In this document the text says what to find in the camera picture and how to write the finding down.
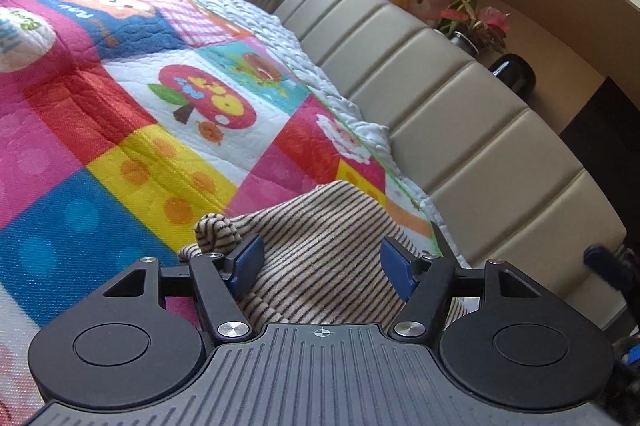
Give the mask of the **beige padded headboard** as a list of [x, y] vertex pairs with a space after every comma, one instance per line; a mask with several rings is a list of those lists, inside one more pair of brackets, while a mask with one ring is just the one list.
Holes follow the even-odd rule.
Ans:
[[303, 51], [434, 202], [471, 265], [504, 259], [605, 326], [623, 297], [584, 264], [625, 227], [551, 127], [445, 36], [385, 0], [285, 0]]

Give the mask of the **colourful cartoon play mat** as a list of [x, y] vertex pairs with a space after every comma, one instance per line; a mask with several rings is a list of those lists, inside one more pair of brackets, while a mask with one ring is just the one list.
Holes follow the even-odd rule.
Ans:
[[34, 335], [134, 261], [173, 265], [208, 213], [267, 260], [250, 320], [387, 324], [391, 233], [432, 226], [273, 27], [193, 0], [1, 0], [1, 420], [40, 407]]

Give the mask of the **pink flower potted plant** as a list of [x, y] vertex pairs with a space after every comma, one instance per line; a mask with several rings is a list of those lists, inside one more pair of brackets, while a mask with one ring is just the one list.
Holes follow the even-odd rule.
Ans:
[[479, 52], [491, 48], [503, 54], [509, 17], [498, 8], [478, 6], [478, 0], [457, 0], [440, 14], [436, 29], [450, 40], [456, 33], [462, 34]]

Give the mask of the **black round speaker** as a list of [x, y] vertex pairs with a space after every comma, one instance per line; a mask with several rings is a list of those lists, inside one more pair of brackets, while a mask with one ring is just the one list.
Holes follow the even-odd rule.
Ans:
[[537, 78], [534, 69], [517, 54], [502, 55], [489, 66], [488, 70], [523, 100], [526, 100], [535, 89]]

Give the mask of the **pink plush toy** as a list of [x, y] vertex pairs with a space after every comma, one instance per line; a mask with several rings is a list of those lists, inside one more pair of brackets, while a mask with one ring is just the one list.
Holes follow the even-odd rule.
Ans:
[[407, 10], [427, 26], [434, 28], [440, 15], [448, 8], [451, 0], [407, 0]]

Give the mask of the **brown striped knit garment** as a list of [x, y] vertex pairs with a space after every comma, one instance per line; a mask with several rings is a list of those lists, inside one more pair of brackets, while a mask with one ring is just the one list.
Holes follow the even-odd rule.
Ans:
[[383, 239], [414, 256], [454, 254], [446, 226], [427, 220], [424, 237], [400, 222], [401, 208], [382, 203], [344, 180], [238, 216], [202, 215], [178, 242], [180, 261], [206, 253], [228, 255], [258, 235], [265, 259], [239, 306], [263, 328], [271, 323], [378, 324], [388, 328], [404, 303], [381, 265]]

